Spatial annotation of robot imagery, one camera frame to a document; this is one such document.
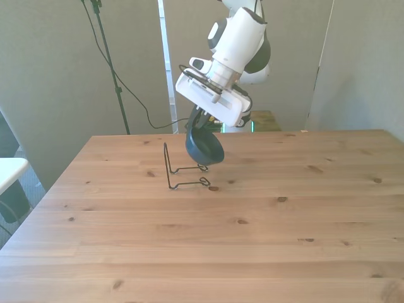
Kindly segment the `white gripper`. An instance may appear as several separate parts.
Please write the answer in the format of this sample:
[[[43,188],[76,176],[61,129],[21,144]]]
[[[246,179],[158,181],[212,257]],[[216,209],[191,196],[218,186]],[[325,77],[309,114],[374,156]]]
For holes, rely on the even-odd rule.
[[[216,117],[227,126],[235,126],[242,114],[242,101],[232,94],[223,92],[221,95],[214,93],[192,93],[191,101],[195,103],[188,120],[188,128],[193,128],[199,121],[199,129],[203,128],[210,120],[210,115]]]

